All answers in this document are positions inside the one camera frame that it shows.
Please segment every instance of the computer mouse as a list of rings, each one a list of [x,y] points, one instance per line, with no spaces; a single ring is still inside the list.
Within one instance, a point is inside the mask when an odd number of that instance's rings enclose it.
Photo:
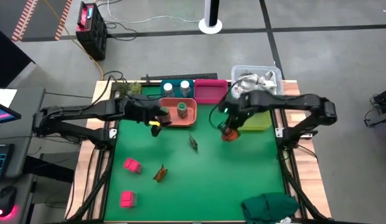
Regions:
[[[15,186],[7,186],[0,191],[0,217],[10,214],[14,206],[16,193]]]

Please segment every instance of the green towel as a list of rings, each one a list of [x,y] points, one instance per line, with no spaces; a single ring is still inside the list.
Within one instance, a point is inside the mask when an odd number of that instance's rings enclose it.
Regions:
[[[298,202],[283,193],[267,193],[242,202],[243,214],[248,224],[268,224],[294,215]]]

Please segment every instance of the pink block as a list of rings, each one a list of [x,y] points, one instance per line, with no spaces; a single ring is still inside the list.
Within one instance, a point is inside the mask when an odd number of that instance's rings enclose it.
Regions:
[[[124,163],[124,168],[139,174],[141,172],[142,165],[132,158],[127,158]]]
[[[136,205],[136,194],[130,190],[123,191],[121,194],[120,207],[131,208]]]

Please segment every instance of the yellow object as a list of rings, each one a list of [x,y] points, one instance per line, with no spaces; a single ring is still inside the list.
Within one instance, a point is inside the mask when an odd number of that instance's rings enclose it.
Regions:
[[[256,113],[251,118],[248,118],[244,125],[239,128],[239,131],[262,131],[272,125],[270,112]]]
[[[70,38],[70,40],[71,40],[74,44],[76,44],[83,52],[85,52],[86,55],[87,55],[91,60],[93,60],[93,63],[95,63],[95,65],[98,67],[99,72],[100,72],[101,79],[103,80],[105,77],[104,77],[104,75],[103,75],[103,70],[101,69],[99,63],[98,63],[95,59],[93,59],[93,58],[91,57],[91,55],[89,55],[89,54],[87,53],[87,51],[86,51],[83,47],[81,47],[81,45],[79,45],[75,40],[73,40],[73,38],[71,37],[70,33],[68,32],[68,30],[67,30],[65,24],[60,20],[59,15],[56,13],[55,9],[49,4],[48,0],[44,0],[44,2],[45,2],[46,5],[49,7],[49,9],[54,13],[54,15],[55,15],[56,18],[59,20],[59,22],[62,23],[62,25],[63,25],[64,29],[66,30],[66,33],[67,33],[68,37]]]
[[[158,121],[149,121],[149,124],[153,125],[153,126],[159,126],[160,127],[160,122],[158,122]]]

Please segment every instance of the red light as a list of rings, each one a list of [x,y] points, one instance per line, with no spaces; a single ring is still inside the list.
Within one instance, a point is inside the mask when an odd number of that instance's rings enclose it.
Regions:
[[[5,217],[0,217],[0,220],[2,221],[11,220],[17,215],[16,213],[17,213],[17,206],[15,205],[13,206],[12,211]]]

